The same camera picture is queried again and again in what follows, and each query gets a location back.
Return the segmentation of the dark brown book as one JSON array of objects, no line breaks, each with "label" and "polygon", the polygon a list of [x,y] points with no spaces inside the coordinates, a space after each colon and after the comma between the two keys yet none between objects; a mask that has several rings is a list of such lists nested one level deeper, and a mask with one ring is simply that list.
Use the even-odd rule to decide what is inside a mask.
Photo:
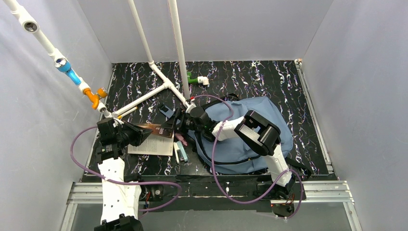
[{"label": "dark brown book", "polygon": [[174,151],[174,130],[159,124],[138,124],[152,133],[139,146],[129,145],[128,154],[172,156]]}]

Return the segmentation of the blue student backpack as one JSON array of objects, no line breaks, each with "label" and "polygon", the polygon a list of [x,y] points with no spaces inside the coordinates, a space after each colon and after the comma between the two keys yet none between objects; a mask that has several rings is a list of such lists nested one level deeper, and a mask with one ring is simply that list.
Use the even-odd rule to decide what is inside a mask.
[{"label": "blue student backpack", "polygon": [[246,174],[263,169],[280,174],[287,166],[312,169],[291,159],[293,134],[268,97],[239,99],[231,94],[186,113],[159,105],[169,125],[192,140],[195,151],[221,174]]}]

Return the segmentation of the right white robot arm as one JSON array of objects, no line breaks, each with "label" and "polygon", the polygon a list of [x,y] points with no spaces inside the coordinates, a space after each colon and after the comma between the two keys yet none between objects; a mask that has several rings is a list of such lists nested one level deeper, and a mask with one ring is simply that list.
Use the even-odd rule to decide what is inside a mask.
[{"label": "right white robot arm", "polygon": [[[263,158],[278,189],[284,193],[292,190],[294,178],[283,156],[281,131],[256,111],[250,110],[242,117],[222,122],[212,120],[202,107],[195,107],[190,112],[180,108],[172,112],[164,105],[159,109],[168,117],[167,125],[182,132],[194,131],[197,152],[210,162],[214,172],[217,167],[238,166]],[[255,155],[238,161],[216,161],[217,143],[221,144],[223,156],[231,156],[232,148],[240,144],[248,146],[249,152]]]}]

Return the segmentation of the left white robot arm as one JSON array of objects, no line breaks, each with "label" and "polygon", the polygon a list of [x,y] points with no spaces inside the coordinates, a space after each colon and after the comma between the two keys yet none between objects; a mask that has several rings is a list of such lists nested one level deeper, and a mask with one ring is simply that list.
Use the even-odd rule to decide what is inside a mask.
[{"label": "left white robot arm", "polygon": [[97,123],[100,146],[96,160],[102,176],[102,216],[96,231],[141,231],[138,218],[142,193],[138,177],[124,175],[123,154],[128,145],[139,146],[152,133],[129,122],[105,118]]}]

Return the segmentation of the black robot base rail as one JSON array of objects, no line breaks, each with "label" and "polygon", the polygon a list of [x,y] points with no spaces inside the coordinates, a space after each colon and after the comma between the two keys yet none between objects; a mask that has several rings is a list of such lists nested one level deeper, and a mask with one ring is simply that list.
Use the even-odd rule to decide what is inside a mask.
[{"label": "black robot base rail", "polygon": [[[301,191],[300,183],[296,182],[288,198],[278,198],[269,194],[258,202],[242,205],[234,203],[221,192],[211,175],[145,175],[143,181],[168,181],[182,187],[180,196],[171,204],[160,208],[165,211],[210,211],[210,210],[255,210],[257,212],[271,211],[271,204],[285,202],[297,203],[306,199],[306,193]],[[268,175],[221,175],[218,180],[223,190],[239,201],[250,201],[262,195],[272,184]]]}]

